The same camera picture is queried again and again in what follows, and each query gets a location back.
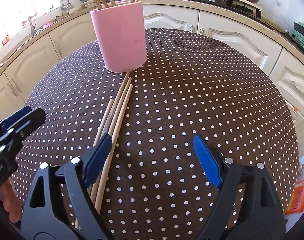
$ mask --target pink cup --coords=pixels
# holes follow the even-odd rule
[[[147,60],[142,2],[91,11],[94,31],[105,67],[127,72]]]

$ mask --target speckled countertop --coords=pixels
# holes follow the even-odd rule
[[[197,2],[197,1],[191,1],[191,0],[142,0],[143,4],[154,4],[154,5],[171,5],[171,6],[180,6],[190,9],[196,9],[201,10],[213,14],[217,14],[232,20],[235,20],[239,23],[242,23],[244,25],[247,25],[248,27],[253,28],[254,30],[257,30],[258,32],[266,35],[270,39],[274,40],[278,44],[280,44],[282,47],[284,47],[286,50],[288,50],[291,54],[293,54],[303,65],[304,65],[304,55],[301,51],[299,51],[295,46],[293,46],[292,43],[290,43],[288,40],[286,40],[281,34],[279,34],[277,31],[271,30],[270,28],[264,26],[263,24],[248,18],[244,15],[241,15],[239,13],[236,13],[234,11],[218,7],[212,4]],[[121,0],[117,3],[127,3],[128,0]],[[0,68],[0,75],[4,72],[4,70],[10,65],[10,63],[18,56],[20,55],[28,46],[30,46],[33,42],[35,42],[40,37],[44,36],[45,34],[49,33],[51,30],[59,27],[60,25],[79,17],[83,14],[86,14],[92,10],[92,8],[86,8],[82,11],[76,12],[71,16],[68,16],[45,30],[41,31],[40,33],[33,36],[31,39],[26,41],[21,47],[19,47],[4,63],[4,65]]]

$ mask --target screw head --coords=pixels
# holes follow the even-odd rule
[[[4,151],[5,147],[6,147],[5,145],[2,145],[2,146],[0,147],[0,152]]]
[[[41,169],[45,169],[45,168],[47,168],[47,166],[48,166],[48,163],[41,163],[39,167]]]
[[[256,165],[259,169],[264,169],[264,164],[263,163],[258,163]]]
[[[227,164],[232,164],[232,163],[233,163],[233,159],[230,158],[230,157],[225,158],[224,161],[225,161]]]
[[[71,163],[76,164],[79,163],[81,159],[79,157],[74,157],[73,159],[71,159]]]

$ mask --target brown polka dot tablecloth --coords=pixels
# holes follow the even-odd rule
[[[114,152],[100,216],[116,240],[193,239],[218,190],[192,149],[195,134],[242,164],[267,167],[285,209],[298,172],[290,111],[271,80],[230,46],[198,34],[146,30],[147,62],[134,85]],[[125,73],[111,73],[97,42],[60,61],[26,104],[47,121],[23,143],[14,174],[24,203],[40,163],[61,165],[93,144]],[[228,227],[242,202],[240,185]],[[73,207],[62,187],[71,223]]]

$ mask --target faucet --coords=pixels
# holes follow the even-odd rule
[[[32,36],[34,36],[34,35],[36,34],[36,29],[35,29],[36,24],[33,26],[33,23],[32,23],[31,18],[32,18],[32,17],[29,16],[29,17],[28,17],[28,21],[29,21],[30,26],[31,26],[31,34],[32,34]]]

